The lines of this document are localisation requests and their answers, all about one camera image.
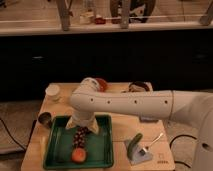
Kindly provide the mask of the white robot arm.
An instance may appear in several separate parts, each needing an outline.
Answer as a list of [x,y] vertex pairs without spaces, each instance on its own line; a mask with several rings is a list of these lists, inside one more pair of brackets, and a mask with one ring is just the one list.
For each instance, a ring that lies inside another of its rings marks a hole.
[[92,128],[95,112],[110,112],[155,119],[169,119],[198,129],[192,171],[213,171],[213,93],[148,91],[114,93],[101,90],[97,78],[87,77],[71,93],[74,109],[67,128]]

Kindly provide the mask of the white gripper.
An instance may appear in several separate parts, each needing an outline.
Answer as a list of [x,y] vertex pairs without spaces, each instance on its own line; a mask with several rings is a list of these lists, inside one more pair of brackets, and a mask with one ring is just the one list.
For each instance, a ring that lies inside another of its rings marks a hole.
[[95,134],[99,133],[99,126],[93,113],[75,111],[68,120],[65,128],[71,129],[76,126],[86,127]]

